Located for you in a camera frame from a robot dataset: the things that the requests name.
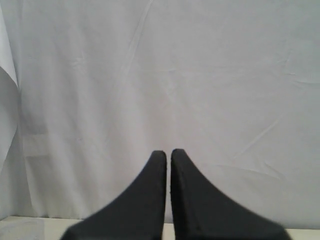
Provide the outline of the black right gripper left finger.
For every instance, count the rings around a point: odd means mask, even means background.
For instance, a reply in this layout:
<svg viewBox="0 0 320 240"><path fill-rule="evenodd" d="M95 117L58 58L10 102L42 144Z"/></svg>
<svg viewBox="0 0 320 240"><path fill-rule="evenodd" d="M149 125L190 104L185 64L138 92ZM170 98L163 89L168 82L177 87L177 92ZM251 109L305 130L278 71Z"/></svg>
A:
<svg viewBox="0 0 320 240"><path fill-rule="evenodd" d="M163 235L167 157L151 153L136 179L103 209L68 227L63 240L160 240Z"/></svg>

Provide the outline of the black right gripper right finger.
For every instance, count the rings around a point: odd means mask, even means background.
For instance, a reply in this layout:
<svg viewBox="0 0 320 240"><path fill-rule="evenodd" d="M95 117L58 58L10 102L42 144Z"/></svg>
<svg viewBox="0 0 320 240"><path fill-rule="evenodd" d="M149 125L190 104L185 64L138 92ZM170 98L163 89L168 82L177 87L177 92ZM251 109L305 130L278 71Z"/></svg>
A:
<svg viewBox="0 0 320 240"><path fill-rule="evenodd" d="M235 202L200 172L184 149L170 162L170 198L177 240L289 240L283 226Z"/></svg>

